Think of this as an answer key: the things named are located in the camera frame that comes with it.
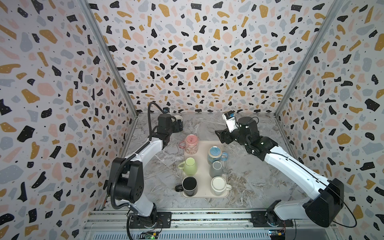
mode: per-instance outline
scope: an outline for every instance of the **white mug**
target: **white mug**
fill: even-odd
[[[211,192],[216,196],[223,194],[225,190],[231,190],[232,186],[225,182],[222,177],[214,177],[211,181]]]

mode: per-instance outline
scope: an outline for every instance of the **mug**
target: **mug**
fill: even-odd
[[[228,160],[228,153],[222,152],[219,147],[213,146],[208,150],[208,163],[212,164],[215,161],[226,161]]]
[[[179,148],[185,148],[185,151],[188,154],[195,154],[197,153],[198,143],[199,139],[197,138],[197,136],[190,134],[186,136],[186,138],[181,143],[179,143]]]
[[[222,177],[214,177],[211,181],[211,192],[216,196],[220,196],[225,190],[231,189],[232,186],[227,184]]]
[[[197,172],[197,164],[192,157],[187,158],[185,161],[177,165],[178,169],[183,169],[188,176],[195,175]]]
[[[185,177],[181,185],[175,187],[176,192],[183,191],[188,197],[193,197],[197,193],[197,180],[192,176]]]
[[[217,176],[221,177],[223,173],[228,174],[227,170],[223,167],[221,162],[219,161],[213,162],[213,164],[211,165],[211,168],[209,169],[209,175],[211,177],[217,177]]]

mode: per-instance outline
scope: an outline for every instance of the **gray mug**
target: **gray mug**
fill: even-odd
[[[220,161],[215,161],[212,163],[209,169],[209,175],[214,177],[221,177],[224,174],[228,174],[227,170],[223,167]]]

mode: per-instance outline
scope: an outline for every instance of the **black mug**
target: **black mug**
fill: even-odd
[[[193,176],[188,176],[183,179],[181,185],[175,187],[176,192],[183,191],[188,197],[193,197],[197,193],[197,181]]]

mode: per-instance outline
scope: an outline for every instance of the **cream mug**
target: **cream mug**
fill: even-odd
[[[177,166],[178,169],[183,169],[184,173],[188,176],[195,175],[197,172],[197,164],[192,157],[187,158],[185,161]]]

